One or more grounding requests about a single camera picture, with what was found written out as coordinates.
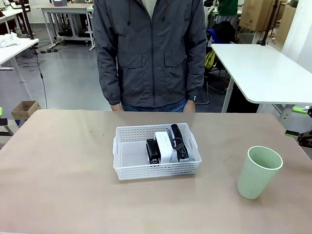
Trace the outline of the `person's left hand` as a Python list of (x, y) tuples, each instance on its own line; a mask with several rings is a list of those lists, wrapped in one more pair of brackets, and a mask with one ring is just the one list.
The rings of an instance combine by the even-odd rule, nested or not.
[(183, 108), (184, 113), (195, 113), (195, 102), (192, 100), (187, 100), (184, 108)]

